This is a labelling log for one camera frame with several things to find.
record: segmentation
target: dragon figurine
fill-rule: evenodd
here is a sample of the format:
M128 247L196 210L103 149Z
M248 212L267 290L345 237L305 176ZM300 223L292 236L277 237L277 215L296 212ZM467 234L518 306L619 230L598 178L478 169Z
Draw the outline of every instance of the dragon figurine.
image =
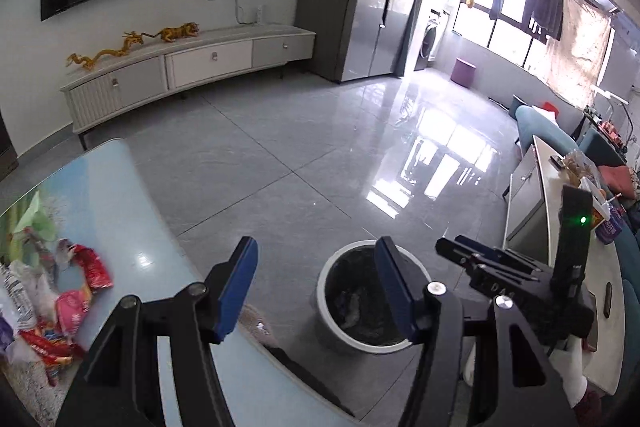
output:
M78 54L72 53L66 58L67 68L74 62L76 64L82 64L82 67L85 70L91 71L93 70L98 58L102 57L103 55L113 55L114 57L124 57L124 55L129 55L129 50L133 44L144 44L144 41L142 40L142 35L137 34L134 31L132 31L131 33L125 32L123 37L125 39L122 44L122 47L119 50L102 50L98 52L98 54L95 55L94 58L86 57L86 56L80 57Z
M184 23L179 28L162 28L158 33L152 35L150 33L142 33L152 39L160 35L164 42L175 42L175 39L183 39L185 37L197 37L200 28L195 22Z

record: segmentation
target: beige curtain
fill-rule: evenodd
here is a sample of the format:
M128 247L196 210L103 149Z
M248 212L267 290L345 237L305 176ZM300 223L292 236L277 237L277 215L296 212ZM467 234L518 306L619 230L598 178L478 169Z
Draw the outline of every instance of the beige curtain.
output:
M583 0L564 0L562 36L549 39L536 74L551 90L580 109L595 95L609 42L609 13Z

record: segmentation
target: metal bolt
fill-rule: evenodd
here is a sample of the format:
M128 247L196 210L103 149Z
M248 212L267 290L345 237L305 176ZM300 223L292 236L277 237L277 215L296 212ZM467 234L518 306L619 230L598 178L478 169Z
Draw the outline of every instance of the metal bolt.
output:
M430 282L427 285L427 290L432 295L443 295L447 291L447 287L441 282Z
M194 282L189 285L189 295L197 297L207 291L207 287L201 282Z
M135 295L125 295L122 299L120 299L120 305L128 310L129 308L133 308L138 304L138 299Z
M503 310L508 310L513 307L513 301L507 297L507 295L498 295L495 298L495 303L498 305L498 308L502 308Z

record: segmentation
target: pink pillow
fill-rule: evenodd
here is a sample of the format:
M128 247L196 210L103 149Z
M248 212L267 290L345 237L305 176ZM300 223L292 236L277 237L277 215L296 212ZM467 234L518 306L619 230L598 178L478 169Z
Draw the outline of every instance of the pink pillow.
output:
M629 200L636 200L636 192L634 191L634 184L631 182L629 167L626 165L621 165L620 167L603 165L598 167L598 170L614 196L620 193Z

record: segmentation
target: white tv cabinet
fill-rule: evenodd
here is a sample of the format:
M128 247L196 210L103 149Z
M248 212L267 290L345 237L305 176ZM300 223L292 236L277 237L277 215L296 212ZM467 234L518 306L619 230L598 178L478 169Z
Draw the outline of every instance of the white tv cabinet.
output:
M235 26L175 42L153 42L125 57L78 67L60 88L86 150L84 134L115 116L222 78L311 58L316 34L293 26Z

